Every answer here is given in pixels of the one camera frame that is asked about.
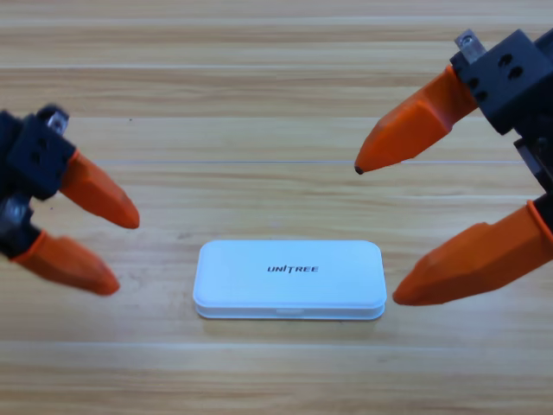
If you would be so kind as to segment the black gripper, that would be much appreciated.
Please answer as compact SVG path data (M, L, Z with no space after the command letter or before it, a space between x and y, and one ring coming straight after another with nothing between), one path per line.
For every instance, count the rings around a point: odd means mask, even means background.
M392 294L425 306L495 291L552 260L552 34L518 29L491 49L468 29L446 68L384 115L362 144L355 171L418 156L480 110L500 135L519 134L518 154L546 195L502 220L477 223L428 252Z
M119 282L99 256L68 237L30 229L30 200L58 192L120 227L139 227L130 197L63 137L68 121L54 104L23 118L1 111L1 253L49 282L109 296Z

